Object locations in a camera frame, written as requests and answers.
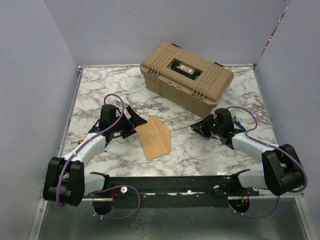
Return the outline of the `brown paper envelope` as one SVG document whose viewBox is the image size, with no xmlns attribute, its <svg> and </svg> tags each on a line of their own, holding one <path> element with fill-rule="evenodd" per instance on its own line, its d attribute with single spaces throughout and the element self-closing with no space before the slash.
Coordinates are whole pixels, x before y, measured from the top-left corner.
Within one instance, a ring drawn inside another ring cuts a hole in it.
<svg viewBox="0 0 320 240">
<path fill-rule="evenodd" d="M 157 117 L 148 119 L 146 124 L 135 130 L 147 161 L 171 151 L 170 130 Z"/>
</svg>

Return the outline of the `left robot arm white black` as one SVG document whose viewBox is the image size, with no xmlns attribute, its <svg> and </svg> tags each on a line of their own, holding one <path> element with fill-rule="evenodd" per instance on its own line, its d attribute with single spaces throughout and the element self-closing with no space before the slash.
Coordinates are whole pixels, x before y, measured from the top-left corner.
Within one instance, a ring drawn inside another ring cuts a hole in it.
<svg viewBox="0 0 320 240">
<path fill-rule="evenodd" d="M 53 157 L 47 167 L 42 196 L 58 205 L 78 206 L 83 197 L 91 193 L 103 198 L 111 190 L 102 173 L 85 173 L 89 162 L 114 138 L 123 139 L 136 133 L 136 127 L 147 124 L 130 106 L 130 118 L 112 104 L 104 104 L 100 118 L 86 138 L 73 151 L 63 157 Z"/>
</svg>

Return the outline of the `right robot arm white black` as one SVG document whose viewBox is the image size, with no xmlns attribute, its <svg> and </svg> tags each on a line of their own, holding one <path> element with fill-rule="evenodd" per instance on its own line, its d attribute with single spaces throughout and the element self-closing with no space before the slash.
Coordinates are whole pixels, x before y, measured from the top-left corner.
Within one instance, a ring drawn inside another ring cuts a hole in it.
<svg viewBox="0 0 320 240">
<path fill-rule="evenodd" d="M 290 144 L 271 144 L 249 135 L 250 130 L 236 123 L 230 108 L 219 108 L 190 128 L 204 138 L 215 137 L 230 149 L 244 152 L 262 162 L 262 170 L 235 174 L 229 189 L 240 196 L 248 188 L 269 190 L 276 196 L 299 193 L 308 185 L 307 174 Z"/>
</svg>

